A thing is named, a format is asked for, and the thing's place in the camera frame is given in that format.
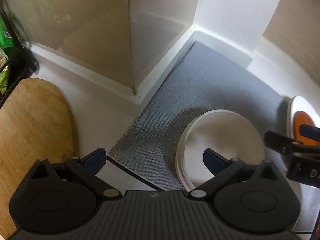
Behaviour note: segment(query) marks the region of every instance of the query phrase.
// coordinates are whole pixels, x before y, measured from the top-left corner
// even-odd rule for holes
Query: gray mat
[[[176,148],[194,118],[227,109],[247,118],[261,136],[267,130],[285,134],[287,106],[257,77],[196,42],[109,156],[163,189],[182,189],[175,171]],[[282,162],[271,150],[266,155]]]

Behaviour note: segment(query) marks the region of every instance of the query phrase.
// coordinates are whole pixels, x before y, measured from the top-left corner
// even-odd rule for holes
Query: round wooden board
[[[16,227],[9,200],[38,158],[63,163],[78,156],[75,122],[61,92],[38,78],[22,80],[0,109],[0,235]]]

